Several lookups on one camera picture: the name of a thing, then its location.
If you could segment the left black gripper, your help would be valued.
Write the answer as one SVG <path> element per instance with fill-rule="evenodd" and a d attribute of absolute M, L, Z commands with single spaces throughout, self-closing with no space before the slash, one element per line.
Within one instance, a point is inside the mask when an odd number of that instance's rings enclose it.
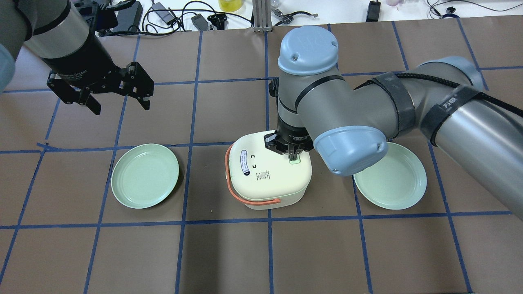
<path fill-rule="evenodd" d="M 152 78 L 136 62 L 129 64 L 130 69 L 119 68 L 93 32 L 75 52 L 60 58 L 47 58 L 46 64 L 62 80 L 47 83 L 62 102 L 78 101 L 78 93 L 73 87 L 89 87 L 93 93 L 129 94 L 137 98 L 144 110 L 150 110 L 150 98 L 154 93 Z M 101 104 L 93 96 L 89 96 L 84 105 L 95 115 L 101 114 Z"/>

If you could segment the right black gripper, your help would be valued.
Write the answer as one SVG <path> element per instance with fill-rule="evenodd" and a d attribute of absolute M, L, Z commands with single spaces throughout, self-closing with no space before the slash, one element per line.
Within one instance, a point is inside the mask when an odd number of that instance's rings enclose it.
<path fill-rule="evenodd" d="M 313 140 L 304 127 L 277 125 L 274 132 L 264 135 L 265 148 L 288 155 L 289 162 L 300 162 L 299 154 L 314 149 Z"/>

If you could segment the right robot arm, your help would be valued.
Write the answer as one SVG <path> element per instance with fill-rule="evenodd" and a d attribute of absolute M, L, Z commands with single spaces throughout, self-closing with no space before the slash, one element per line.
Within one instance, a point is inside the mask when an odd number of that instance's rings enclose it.
<path fill-rule="evenodd" d="M 351 89 L 336 68 L 338 41 L 303 26 L 282 39 L 271 82 L 278 122 L 265 147 L 290 160 L 316 149 L 332 173 L 351 176 L 387 152 L 386 141 L 419 129 L 510 212 L 522 218 L 522 110 L 484 92 L 461 56 L 386 72 Z"/>

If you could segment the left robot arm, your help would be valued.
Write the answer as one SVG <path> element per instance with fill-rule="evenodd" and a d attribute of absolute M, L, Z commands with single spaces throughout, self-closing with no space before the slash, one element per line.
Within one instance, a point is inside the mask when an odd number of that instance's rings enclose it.
<path fill-rule="evenodd" d="M 116 93 L 150 108 L 154 81 L 138 62 L 118 67 L 96 36 L 114 28 L 116 5 L 93 0 L 2 0 L 1 91 L 12 81 L 20 49 L 26 46 L 50 67 L 47 86 L 65 104 L 86 106 L 95 115 L 101 105 L 94 94 Z"/>

